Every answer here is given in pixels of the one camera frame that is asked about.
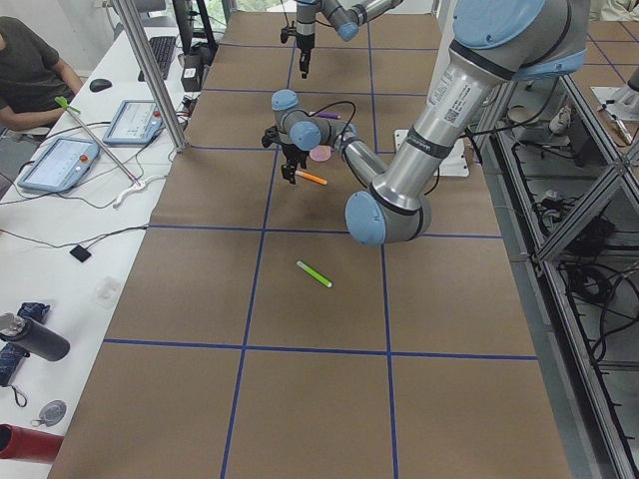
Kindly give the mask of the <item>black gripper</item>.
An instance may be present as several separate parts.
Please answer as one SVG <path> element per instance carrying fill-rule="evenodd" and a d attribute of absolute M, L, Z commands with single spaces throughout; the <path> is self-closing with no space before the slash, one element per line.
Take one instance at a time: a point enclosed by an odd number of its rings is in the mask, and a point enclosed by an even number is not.
<path fill-rule="evenodd" d="M 302 78 L 306 79 L 310 68 L 310 54 L 315 47 L 315 34 L 303 34 L 296 32 L 296 36 L 297 47 L 301 50 L 299 68 Z"/>
<path fill-rule="evenodd" d="M 281 165 L 282 176 L 290 184 L 295 185 L 297 169 L 307 168 L 308 152 L 301 150 L 295 144 L 282 144 L 281 148 L 286 158 L 286 162 Z"/>

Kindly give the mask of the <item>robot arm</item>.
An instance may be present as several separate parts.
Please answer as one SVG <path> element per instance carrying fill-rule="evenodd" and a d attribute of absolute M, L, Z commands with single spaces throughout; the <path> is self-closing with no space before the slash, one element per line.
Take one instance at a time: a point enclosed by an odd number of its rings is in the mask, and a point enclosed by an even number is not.
<path fill-rule="evenodd" d="M 497 85 L 556 78 L 583 65 L 587 1 L 460 1 L 453 11 L 449 63 L 435 82 L 390 164 L 382 161 L 348 121 L 313 116 L 291 90 L 272 96 L 275 123 L 262 144 L 285 154 L 283 177 L 317 146 L 330 146 L 362 184 L 350 196 L 345 221 L 360 243 L 409 241 L 429 226 L 424 188 Z"/>
<path fill-rule="evenodd" d="M 337 0 L 297 1 L 297 17 L 290 25 L 282 29 L 281 42 L 286 43 L 289 37 L 296 40 L 300 50 L 301 77 L 309 74 L 313 48 L 316 45 L 316 23 L 318 14 L 326 19 L 339 37 L 348 42 L 359 31 L 359 27 L 381 16 L 388 10 L 396 8 L 402 0 L 358 1 L 349 8 L 344 8 Z"/>

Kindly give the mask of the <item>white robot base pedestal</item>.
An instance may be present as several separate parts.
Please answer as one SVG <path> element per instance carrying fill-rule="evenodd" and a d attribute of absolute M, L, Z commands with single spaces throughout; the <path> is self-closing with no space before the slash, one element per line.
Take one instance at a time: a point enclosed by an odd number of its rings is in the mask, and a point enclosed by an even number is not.
<path fill-rule="evenodd" d="M 398 151 L 407 136 L 408 130 L 399 129 L 393 132 L 395 150 Z M 451 178 L 467 178 L 469 176 L 469 166 L 464 153 L 464 143 L 457 140 L 450 154 L 439 165 L 434 176 Z"/>

